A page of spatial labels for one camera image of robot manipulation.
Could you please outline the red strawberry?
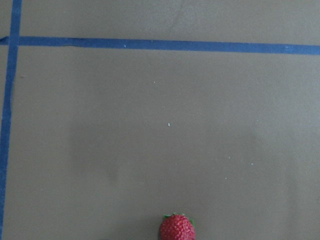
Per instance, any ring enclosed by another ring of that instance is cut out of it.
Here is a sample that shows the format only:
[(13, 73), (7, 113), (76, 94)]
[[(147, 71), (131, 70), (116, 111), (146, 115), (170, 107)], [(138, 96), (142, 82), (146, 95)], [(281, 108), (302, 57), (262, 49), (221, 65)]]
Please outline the red strawberry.
[(183, 213), (172, 213), (163, 216), (159, 226), (160, 240), (195, 240), (194, 221)]

